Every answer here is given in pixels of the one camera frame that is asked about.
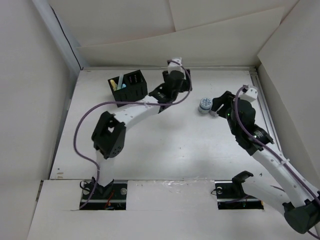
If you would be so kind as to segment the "blue patterned tape roll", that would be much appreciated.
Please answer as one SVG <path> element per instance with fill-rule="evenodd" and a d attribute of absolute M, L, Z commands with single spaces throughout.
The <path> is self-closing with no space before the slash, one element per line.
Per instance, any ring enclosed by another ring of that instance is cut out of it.
<path fill-rule="evenodd" d="M 212 105 L 213 100 L 211 98 L 203 97 L 199 102 L 198 111 L 201 114 L 208 114 L 212 108 Z"/>

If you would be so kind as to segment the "pale green highlighter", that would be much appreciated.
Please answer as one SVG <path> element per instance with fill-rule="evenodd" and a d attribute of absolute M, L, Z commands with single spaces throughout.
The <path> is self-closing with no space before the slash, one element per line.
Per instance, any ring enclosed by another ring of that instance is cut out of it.
<path fill-rule="evenodd" d="M 124 75 L 121 73 L 119 75 L 119 80 L 118 80 L 118 88 L 122 88 L 122 85 L 123 85 L 123 79 L 124 79 Z"/>

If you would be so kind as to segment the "yellow highlighter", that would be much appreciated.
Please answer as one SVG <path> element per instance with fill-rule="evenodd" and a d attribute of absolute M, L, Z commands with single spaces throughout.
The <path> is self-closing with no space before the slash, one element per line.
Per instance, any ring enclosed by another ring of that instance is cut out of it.
<path fill-rule="evenodd" d="M 113 79 L 111 79 L 111 80 L 110 80 L 110 84 L 111 84 L 111 86 L 112 86 L 112 89 L 113 89 L 114 91 L 116 91 L 117 88 L 118 88 L 118 85 L 116 84 L 116 82 L 115 82 Z"/>

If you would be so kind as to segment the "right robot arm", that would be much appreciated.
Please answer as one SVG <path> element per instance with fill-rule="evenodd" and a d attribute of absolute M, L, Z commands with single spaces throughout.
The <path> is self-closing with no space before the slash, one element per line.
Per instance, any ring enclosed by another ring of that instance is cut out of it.
<path fill-rule="evenodd" d="M 227 120 L 231 134 L 249 156 L 260 163 L 279 184 L 267 184 L 261 177 L 243 171 L 232 178 L 231 191 L 237 197 L 253 196 L 273 207 L 299 234 L 305 234 L 320 222 L 320 190 L 303 177 L 273 147 L 273 138 L 256 124 L 252 102 L 256 90 L 243 88 L 236 94 L 224 92 L 213 98 L 211 111 Z"/>

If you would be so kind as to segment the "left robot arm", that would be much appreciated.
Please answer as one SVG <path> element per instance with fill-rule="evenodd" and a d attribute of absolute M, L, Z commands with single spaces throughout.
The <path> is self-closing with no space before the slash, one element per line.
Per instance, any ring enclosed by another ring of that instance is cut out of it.
<path fill-rule="evenodd" d="M 148 117 L 157 115 L 171 106 L 179 93 L 192 90 L 190 71 L 163 71 L 164 83 L 160 84 L 142 100 L 126 109 L 101 114 L 91 139 L 96 152 L 99 171 L 91 179 L 94 193 L 100 198 L 107 198 L 114 182 L 113 166 L 115 157 L 125 146 L 125 136 L 129 129 Z"/>

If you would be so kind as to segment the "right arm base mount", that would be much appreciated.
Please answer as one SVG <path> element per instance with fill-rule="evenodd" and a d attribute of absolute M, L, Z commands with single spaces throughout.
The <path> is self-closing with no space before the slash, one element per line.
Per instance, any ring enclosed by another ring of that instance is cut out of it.
<path fill-rule="evenodd" d="M 263 210 L 259 199 L 238 192 L 231 180 L 215 180 L 211 194 L 216 196 L 218 210 Z"/>

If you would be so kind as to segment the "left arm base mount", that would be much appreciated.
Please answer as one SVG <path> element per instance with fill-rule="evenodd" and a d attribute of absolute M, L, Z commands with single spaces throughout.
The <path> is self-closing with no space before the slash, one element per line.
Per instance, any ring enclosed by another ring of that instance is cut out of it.
<path fill-rule="evenodd" d="M 81 199 L 79 203 L 80 210 L 126 210 L 128 192 L 127 181 L 113 181 L 106 187 L 102 187 L 98 184 L 93 195 L 89 199 L 93 187 L 93 182 L 80 182 L 80 188 L 82 190 Z"/>

